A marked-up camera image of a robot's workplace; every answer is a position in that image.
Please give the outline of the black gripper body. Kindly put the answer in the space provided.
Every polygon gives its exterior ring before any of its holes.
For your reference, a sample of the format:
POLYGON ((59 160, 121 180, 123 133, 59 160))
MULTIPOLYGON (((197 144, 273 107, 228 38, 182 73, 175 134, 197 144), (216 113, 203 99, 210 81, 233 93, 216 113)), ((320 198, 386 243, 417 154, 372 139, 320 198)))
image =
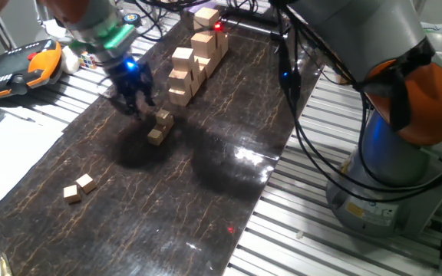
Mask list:
POLYGON ((120 95, 136 97, 138 92, 142 93, 145 83, 152 83, 153 86, 153 75, 147 62, 126 57, 104 70, 120 95))

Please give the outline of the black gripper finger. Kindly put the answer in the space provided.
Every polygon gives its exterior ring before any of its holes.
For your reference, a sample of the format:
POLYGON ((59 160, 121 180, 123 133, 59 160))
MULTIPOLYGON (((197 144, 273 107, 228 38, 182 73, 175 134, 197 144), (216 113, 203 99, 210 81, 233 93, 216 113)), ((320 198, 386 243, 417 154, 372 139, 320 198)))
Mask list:
POLYGON ((120 95, 117 100, 117 109, 126 116, 133 117, 136 120, 142 120, 143 115, 137 106, 135 96, 120 95))
POLYGON ((144 101, 147 103, 148 106, 154 107, 155 103, 153 101, 153 87, 152 83, 145 83, 142 86, 142 93, 144 95, 144 101))

